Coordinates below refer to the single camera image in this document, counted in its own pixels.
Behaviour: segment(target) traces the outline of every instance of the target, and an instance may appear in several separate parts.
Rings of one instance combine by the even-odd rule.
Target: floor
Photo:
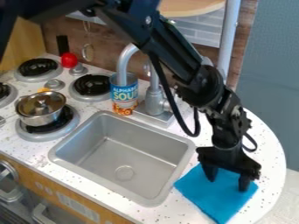
[[[272,211],[257,224],[299,223],[299,172],[287,171],[281,197]]]

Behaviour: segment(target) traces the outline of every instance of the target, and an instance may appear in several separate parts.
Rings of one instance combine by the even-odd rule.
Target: alphabet soup can
[[[130,116],[138,105],[138,79],[127,73],[127,86],[117,85],[117,74],[110,77],[110,94],[113,111],[122,116]]]

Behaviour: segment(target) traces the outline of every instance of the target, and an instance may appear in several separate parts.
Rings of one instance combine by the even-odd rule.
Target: pot lid
[[[58,92],[43,92],[22,98],[17,104],[17,112],[22,116],[44,116],[62,109],[66,98]]]

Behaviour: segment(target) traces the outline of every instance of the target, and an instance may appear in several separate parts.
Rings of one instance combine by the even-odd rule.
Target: black cable
[[[173,99],[172,93],[170,91],[170,87],[168,85],[168,82],[166,80],[164,71],[160,65],[160,61],[159,58],[152,52],[149,53],[149,58],[151,60],[151,63],[153,63],[154,68],[156,69],[156,73],[159,76],[160,82],[163,86],[163,89],[165,91],[166,97],[168,102],[170,103],[170,107],[172,109],[173,115],[177,118],[177,122],[178,124],[181,126],[182,130],[184,131],[184,133],[186,133],[188,136],[190,137],[197,137],[199,136],[200,133],[200,123],[199,123],[199,119],[198,119],[198,109],[194,108],[194,133],[192,133],[187,125],[184,122],[183,117],[181,116],[181,113],[178,110],[177,104],[175,102],[175,100]]]
[[[248,133],[245,133],[244,136],[254,145],[254,148],[253,149],[249,149],[248,147],[246,147],[246,145],[242,144],[243,149],[246,150],[246,151],[248,151],[248,152],[254,152],[254,151],[256,151],[258,145],[255,142],[255,140]]]

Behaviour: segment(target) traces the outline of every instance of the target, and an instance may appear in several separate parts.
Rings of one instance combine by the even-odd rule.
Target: sink drain
[[[129,165],[122,165],[115,170],[115,176],[120,181],[128,181],[134,177],[134,170]]]

